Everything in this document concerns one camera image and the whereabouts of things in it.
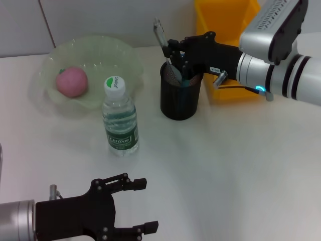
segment yellow box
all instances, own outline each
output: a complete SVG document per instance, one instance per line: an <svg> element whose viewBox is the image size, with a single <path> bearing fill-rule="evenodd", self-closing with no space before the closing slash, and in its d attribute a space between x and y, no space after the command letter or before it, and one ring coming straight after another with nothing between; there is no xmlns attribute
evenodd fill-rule
<svg viewBox="0 0 321 241"><path fill-rule="evenodd" d="M197 35L208 31L216 33L215 41L238 46L239 38L260 10L256 0L195 0L197 14ZM204 75L209 99L214 103L233 103L258 99L258 95L242 88L217 89L212 86L217 76ZM237 86L235 80L228 79L224 86Z"/></svg>

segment pink peach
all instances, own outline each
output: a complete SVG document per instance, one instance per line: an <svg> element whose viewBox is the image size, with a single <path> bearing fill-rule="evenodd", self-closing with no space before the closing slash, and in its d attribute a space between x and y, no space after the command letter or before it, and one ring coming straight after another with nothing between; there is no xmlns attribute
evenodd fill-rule
<svg viewBox="0 0 321 241"><path fill-rule="evenodd" d="M56 77L57 89L69 98L78 97L88 89L88 78L81 68L62 70Z"/></svg>

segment white table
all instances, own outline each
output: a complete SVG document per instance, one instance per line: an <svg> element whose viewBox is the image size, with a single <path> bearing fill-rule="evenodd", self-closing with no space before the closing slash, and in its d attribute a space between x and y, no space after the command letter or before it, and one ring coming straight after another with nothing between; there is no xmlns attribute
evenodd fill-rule
<svg viewBox="0 0 321 241"><path fill-rule="evenodd" d="M301 53L321 56L307 39ZM147 189L114 194L115 225L158 220L145 240L319 241L321 107L283 97L210 106L202 87L196 114L176 122L159 107L160 48L138 51L140 150L130 158L109 153L100 111L70 116L33 89L45 55L0 59L0 203L48 200L50 184L82 195L91 180L128 172Z"/></svg>

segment cable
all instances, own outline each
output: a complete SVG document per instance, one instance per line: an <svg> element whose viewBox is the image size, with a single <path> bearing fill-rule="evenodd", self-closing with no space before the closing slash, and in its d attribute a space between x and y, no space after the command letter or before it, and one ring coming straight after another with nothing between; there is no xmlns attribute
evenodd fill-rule
<svg viewBox="0 0 321 241"><path fill-rule="evenodd" d="M246 87L246 86L220 86L219 89L246 89L252 93L255 93L255 94L259 94L259 95L262 95L262 96L265 96L265 91L261 91L261 90L258 90L258 89L253 89L253 88L250 88L250 87Z"/></svg>
<svg viewBox="0 0 321 241"><path fill-rule="evenodd" d="M59 191L56 192L56 195L57 195L57 197L59 197L60 199L64 199L64 198L61 196L61 194L60 194Z"/></svg>

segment white bottle cap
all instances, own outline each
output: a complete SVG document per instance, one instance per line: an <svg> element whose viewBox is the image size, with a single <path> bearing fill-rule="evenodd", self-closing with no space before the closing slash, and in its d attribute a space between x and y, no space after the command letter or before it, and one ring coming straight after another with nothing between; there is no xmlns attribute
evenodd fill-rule
<svg viewBox="0 0 321 241"><path fill-rule="evenodd" d="M111 76L106 79L105 93L109 99L120 99L124 96L126 91L125 81L119 76Z"/></svg>

